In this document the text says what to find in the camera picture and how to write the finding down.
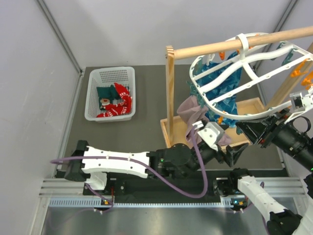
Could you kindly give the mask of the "white clip hanger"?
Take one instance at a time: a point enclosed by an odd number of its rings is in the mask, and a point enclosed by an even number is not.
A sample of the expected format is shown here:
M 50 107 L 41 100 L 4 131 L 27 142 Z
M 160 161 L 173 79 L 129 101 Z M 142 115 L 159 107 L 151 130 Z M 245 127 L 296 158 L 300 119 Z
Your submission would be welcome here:
M 236 51 L 230 54 L 227 60 L 231 60 L 239 54 L 240 52 Z M 300 67 L 304 65 L 306 62 L 311 62 L 313 60 L 311 59 L 309 61 L 306 61 L 305 59 L 303 59 L 302 53 L 300 53 L 296 48 L 290 49 L 287 53 L 283 55 L 285 55 L 286 58 L 284 59 L 281 66 L 284 66 L 292 61 L 298 61 L 298 64 L 293 65 L 296 66 L 296 68 L 291 73 L 292 76 L 300 76 L 302 74 Z M 201 59 L 196 58 L 189 69 L 190 79 L 196 90 L 196 95 L 201 98 L 201 104 L 208 107 L 209 116 L 213 118 L 214 121 L 217 121 L 217 119 L 220 117 L 223 117 L 225 120 L 231 122 L 242 120 L 256 120 L 259 118 L 268 117 L 274 114 L 275 112 L 281 111 L 282 109 L 291 106 L 291 101 L 286 101 L 282 104 L 271 106 L 267 110 L 257 114 L 247 113 L 244 115 L 239 115 L 237 111 L 237 105 L 235 103 L 235 98 L 237 94 L 229 98 L 225 99 L 221 98 L 228 92 L 232 92 L 235 89 L 239 88 L 240 86 L 245 85 L 251 81 L 250 76 L 247 74 L 244 68 L 239 68 L 236 71 L 232 72 L 230 75 L 226 76 L 226 80 L 222 84 L 206 92 L 204 96 L 201 96 L 201 93 L 197 91 L 198 87 L 204 87 L 205 85 L 208 85 L 211 82 L 217 81 L 218 78 L 224 75 L 227 71 L 230 71 L 231 67 L 234 66 L 234 63 L 229 63 L 228 65 L 223 66 L 222 63 L 212 62 L 214 56 L 215 56 L 214 54 L 209 54 L 207 57 L 206 64 L 203 65 L 198 72 L 194 72 L 194 69 L 195 66 L 202 61 L 202 58 Z

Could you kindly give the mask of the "red patterned sock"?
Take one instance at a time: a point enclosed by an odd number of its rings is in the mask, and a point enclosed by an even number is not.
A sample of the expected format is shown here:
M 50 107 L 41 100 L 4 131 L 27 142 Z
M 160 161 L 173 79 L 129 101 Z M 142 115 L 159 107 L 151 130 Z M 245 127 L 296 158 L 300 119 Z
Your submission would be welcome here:
M 97 115 L 97 118 L 106 118 L 128 114 L 131 111 L 131 105 L 126 103 L 110 104 L 105 106 L 105 112 Z
M 114 110 L 117 111 L 118 115 L 128 114 L 132 108 L 132 97 L 130 96 L 130 92 L 121 84 L 115 83 L 114 85 L 117 93 L 122 99 L 122 102 L 118 103 Z

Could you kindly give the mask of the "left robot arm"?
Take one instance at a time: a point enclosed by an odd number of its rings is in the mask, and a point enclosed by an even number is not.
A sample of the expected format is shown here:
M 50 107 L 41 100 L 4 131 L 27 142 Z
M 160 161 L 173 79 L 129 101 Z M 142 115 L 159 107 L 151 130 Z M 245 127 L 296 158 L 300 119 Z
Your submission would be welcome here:
M 200 170 L 200 160 L 207 164 L 216 159 L 234 166 L 247 147 L 248 143 L 243 143 L 235 147 L 228 145 L 225 151 L 220 148 L 214 150 L 201 141 L 193 148 L 178 143 L 156 151 L 123 153 L 97 149 L 88 146 L 86 141 L 79 141 L 67 163 L 65 179 L 84 182 L 98 172 L 131 174 L 143 179 L 154 178 L 156 174 L 171 178 L 188 177 Z

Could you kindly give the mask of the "wooden rack stand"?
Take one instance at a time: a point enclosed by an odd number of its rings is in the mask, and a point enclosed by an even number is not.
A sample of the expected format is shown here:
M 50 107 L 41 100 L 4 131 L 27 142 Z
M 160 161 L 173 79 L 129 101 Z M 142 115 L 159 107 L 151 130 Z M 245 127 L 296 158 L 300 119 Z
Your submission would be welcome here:
M 222 62 L 222 65 L 228 65 L 234 63 L 230 71 L 227 71 L 224 75 L 217 79 L 215 82 L 211 82 L 204 87 L 198 87 L 197 91 L 204 96 L 206 92 L 216 88 L 226 80 L 226 76 L 239 68 L 244 68 L 247 74 L 250 76 L 251 81 L 245 85 L 240 86 L 232 92 L 228 92 L 221 99 L 229 98 L 239 92 L 246 89 L 250 89 L 252 86 L 272 78 L 274 75 L 289 69 L 291 66 L 298 64 L 298 61 L 292 61 L 287 63 L 270 73 L 258 77 L 252 69 L 248 68 L 249 63 L 277 58 L 287 53 L 290 49 L 296 48 L 302 53 L 303 59 L 309 61 L 313 58 L 312 53 L 303 50 L 302 48 L 290 44 L 289 40 L 304 38 L 312 36 L 312 26 L 302 27 L 297 29 L 279 31 L 274 33 L 248 33 L 239 34 L 236 37 L 228 39 L 226 41 L 206 44 L 195 47 L 186 47 L 181 49 L 174 49 L 172 46 L 166 46 L 166 103 L 167 103 L 167 124 L 162 129 L 165 143 L 167 146 L 171 146 L 174 143 L 175 138 L 175 125 L 174 125 L 174 100 L 175 100 L 175 61 L 181 59 L 187 59 L 197 56 L 198 59 L 203 58 L 206 55 L 226 52 L 230 50 L 238 50 L 239 55 L 235 56 L 231 60 Z

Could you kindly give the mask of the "mauve cloth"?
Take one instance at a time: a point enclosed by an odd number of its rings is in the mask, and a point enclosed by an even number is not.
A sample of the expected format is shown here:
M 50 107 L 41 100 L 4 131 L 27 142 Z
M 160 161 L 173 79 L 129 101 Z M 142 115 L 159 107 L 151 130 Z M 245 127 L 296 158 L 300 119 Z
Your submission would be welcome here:
M 197 97 L 194 95 L 189 96 L 184 102 L 180 104 L 177 109 L 177 114 L 180 116 L 182 121 L 187 125 L 185 131 L 185 140 L 187 145 L 192 147 L 191 140 L 191 129 L 192 124 L 197 121 L 209 122 L 209 119 L 205 116 L 208 113 L 208 108 L 206 106 L 201 107 L 198 104 Z

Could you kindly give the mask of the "red patterned sock in basket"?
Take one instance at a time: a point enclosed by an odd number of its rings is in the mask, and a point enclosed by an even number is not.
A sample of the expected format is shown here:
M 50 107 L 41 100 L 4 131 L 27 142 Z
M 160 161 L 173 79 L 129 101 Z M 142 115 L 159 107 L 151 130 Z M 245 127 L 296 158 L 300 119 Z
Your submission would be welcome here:
M 106 118 L 128 114 L 131 111 L 131 105 L 126 103 L 110 104 L 105 106 L 105 112 L 97 115 L 97 118 Z

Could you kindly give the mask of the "white plastic basket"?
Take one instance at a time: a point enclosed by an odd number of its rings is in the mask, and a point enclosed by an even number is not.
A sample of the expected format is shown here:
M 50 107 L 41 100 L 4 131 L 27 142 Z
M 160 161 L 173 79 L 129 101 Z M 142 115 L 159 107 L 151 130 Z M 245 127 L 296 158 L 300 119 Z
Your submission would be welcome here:
M 85 119 L 96 122 L 127 121 L 135 114 L 135 70 L 132 67 L 91 71 Z

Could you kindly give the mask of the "green reindeer sock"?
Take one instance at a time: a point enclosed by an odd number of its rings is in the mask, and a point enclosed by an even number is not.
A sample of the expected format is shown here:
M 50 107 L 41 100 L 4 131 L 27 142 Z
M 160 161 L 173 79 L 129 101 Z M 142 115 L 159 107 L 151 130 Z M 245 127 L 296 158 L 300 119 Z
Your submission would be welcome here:
M 116 107 L 116 104 L 114 104 L 112 101 L 106 98 L 99 99 L 99 108 L 100 110 L 109 110 L 113 107 Z

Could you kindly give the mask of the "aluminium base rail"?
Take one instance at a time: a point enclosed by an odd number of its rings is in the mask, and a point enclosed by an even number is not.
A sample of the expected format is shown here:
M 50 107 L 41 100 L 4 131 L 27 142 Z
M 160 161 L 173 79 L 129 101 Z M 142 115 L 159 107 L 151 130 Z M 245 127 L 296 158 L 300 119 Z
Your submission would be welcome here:
M 51 207 L 86 208 L 232 208 L 247 205 L 242 193 L 222 195 L 221 187 L 226 178 L 217 178 L 208 194 L 201 199 L 193 199 L 172 191 L 166 185 L 159 185 L 152 191 L 142 189 L 132 192 L 130 183 L 114 183 L 109 192 L 99 197 L 92 193 L 83 182 L 69 182 L 65 179 L 45 179 L 39 196 L 46 198 Z

